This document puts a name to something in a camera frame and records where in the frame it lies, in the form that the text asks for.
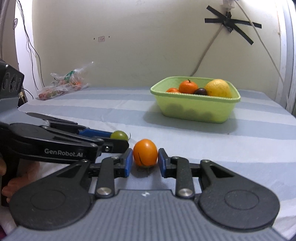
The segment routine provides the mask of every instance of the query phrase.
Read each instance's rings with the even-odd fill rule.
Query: striped tablecloth
[[[149,88],[88,88],[51,100],[32,100],[19,110],[131,133],[131,148],[147,138],[169,156],[217,162],[277,194],[281,210],[274,227],[289,238],[296,232],[296,119],[263,93],[239,92],[241,102],[223,124],[165,117]],[[43,164],[40,176],[62,166]],[[200,192],[198,180],[194,184]],[[147,174],[133,167],[130,177],[117,179],[115,185],[117,189],[174,190],[175,180],[163,179],[157,168]]]

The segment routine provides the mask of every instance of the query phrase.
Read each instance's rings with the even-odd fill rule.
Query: white cable
[[[270,57],[270,60],[272,61],[273,65],[274,65],[274,67],[275,67],[275,69],[276,69],[276,71],[277,71],[277,73],[278,73],[278,75],[279,75],[279,78],[280,78],[282,84],[284,85],[284,80],[283,80],[283,78],[282,78],[282,76],[281,76],[281,73],[279,72],[279,69],[277,68],[277,66],[276,66],[276,64],[275,64],[275,62],[274,62],[272,56],[270,55],[269,51],[267,50],[267,47],[266,47],[265,44],[263,43],[263,41],[262,41],[262,39],[261,39],[261,37],[260,37],[260,35],[259,35],[259,33],[258,33],[256,27],[254,26],[253,22],[252,22],[251,19],[248,17],[248,15],[246,14],[245,10],[244,10],[244,9],[242,8],[242,6],[238,3],[238,1],[237,1],[237,0],[234,0],[234,1],[235,1],[236,4],[239,6],[239,8],[241,9],[241,11],[242,11],[243,14],[246,16],[246,18],[248,19],[248,21],[249,21],[250,24],[252,25],[253,29],[255,30],[255,32],[256,32],[256,34],[257,34],[257,36],[258,36],[258,38],[259,38],[261,44],[263,45],[263,47],[265,48],[266,52],[268,53],[268,56]]]

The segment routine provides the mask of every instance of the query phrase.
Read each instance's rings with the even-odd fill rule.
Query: black tape
[[[231,13],[226,12],[226,15],[223,15],[222,13],[218,12],[216,9],[212,8],[211,6],[207,7],[207,10],[209,10],[211,13],[215,14],[218,18],[205,18],[205,23],[221,23],[223,24],[227,30],[231,33],[233,30],[237,31],[245,40],[248,41],[249,44],[253,44],[254,42],[246,35],[246,33],[241,30],[238,26],[236,26],[236,23],[249,25],[251,26],[251,23],[244,20],[238,20],[238,19],[232,19]],[[262,28],[262,25],[259,23],[253,23],[256,28]]]

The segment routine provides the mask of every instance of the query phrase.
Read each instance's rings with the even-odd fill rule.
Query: small orange tomato
[[[156,145],[148,139],[137,142],[133,148],[133,157],[137,166],[151,167],[156,164],[158,151]]]
[[[185,80],[179,85],[179,91],[183,94],[194,94],[198,85],[191,80]]]
[[[169,88],[166,92],[180,93],[180,91],[177,88]]]

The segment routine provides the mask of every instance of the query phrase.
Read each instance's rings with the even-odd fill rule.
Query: electrical cable
[[[221,24],[220,28],[218,29],[218,31],[215,33],[215,35],[213,36],[213,38],[211,39],[211,41],[209,42],[208,46],[206,47],[206,49],[204,50],[200,60],[198,61],[194,71],[192,72],[192,74],[190,75],[191,77],[195,75],[195,73],[197,72],[198,68],[200,67],[205,55],[207,54],[208,50],[210,49],[210,47],[212,46],[213,42],[216,40],[216,38],[218,37],[219,33],[221,32],[223,28],[223,24]]]
[[[24,100],[23,96],[21,96],[21,99],[22,99],[22,101],[23,101],[24,103],[26,103],[26,101]]]
[[[32,96],[32,99],[34,99],[33,95],[30,93],[30,91],[24,89],[23,87],[22,87],[22,89],[25,90],[25,91],[27,91]]]
[[[42,77],[42,69],[41,69],[41,60],[40,60],[40,56],[39,56],[38,52],[36,51],[36,49],[35,49],[35,48],[33,47],[33,45],[31,44],[31,41],[30,41],[29,35],[28,35],[28,33],[27,33],[27,29],[26,29],[26,26],[25,26],[25,16],[24,16],[24,11],[23,11],[23,9],[22,9],[22,4],[20,3],[20,0],[17,0],[17,2],[18,2],[18,4],[19,4],[19,6],[20,6],[20,11],[21,11],[21,16],[22,16],[22,21],[23,21],[23,25],[24,25],[24,31],[25,31],[26,37],[27,37],[27,39],[28,39],[28,47],[29,47],[29,50],[30,50],[30,52],[31,52],[30,57],[31,57],[31,60],[32,60],[32,73],[33,73],[33,58],[32,58],[32,50],[31,50],[29,44],[31,45],[31,47],[33,48],[33,50],[35,51],[35,53],[36,53],[37,56],[38,56],[38,59],[39,59],[39,66],[40,66],[40,76],[41,76],[41,81],[42,81],[43,86],[45,86],[45,85],[44,85],[44,82],[43,82],[43,77]],[[37,88],[37,85],[36,85],[36,82],[35,82],[35,78],[34,78],[34,73],[33,73],[33,79],[34,79],[35,87]]]
[[[24,95],[22,98],[23,98],[23,99],[25,98],[25,103],[28,102],[28,98],[27,98],[25,95]]]
[[[261,37],[260,37],[260,35],[259,35],[257,29],[255,28],[253,22],[251,21],[251,19],[249,18],[249,16],[247,15],[247,13],[245,12],[245,10],[243,9],[243,7],[238,3],[238,1],[237,1],[237,0],[234,0],[234,1],[235,1],[235,3],[239,6],[239,8],[241,9],[241,11],[242,11],[243,14],[246,16],[246,18],[248,19],[248,21],[249,21],[250,24],[252,25],[253,29],[255,30],[255,32],[256,32],[256,34],[257,34],[257,36],[258,36],[258,38],[259,38],[261,44],[262,44],[263,47],[265,48],[265,50],[266,50],[268,56],[270,57],[270,60],[271,60],[272,63],[273,63],[273,65],[274,65],[274,67],[275,67],[275,69],[276,69],[276,71],[277,71],[277,73],[278,73],[278,75],[279,75],[279,78],[280,78],[282,84],[284,85],[284,80],[283,80],[283,78],[282,78],[282,76],[281,76],[281,73],[279,72],[279,69],[277,68],[276,63],[274,62],[272,56],[270,55],[270,53],[269,53],[267,47],[266,47],[265,44],[263,43],[263,41],[262,41],[262,39],[261,39]]]

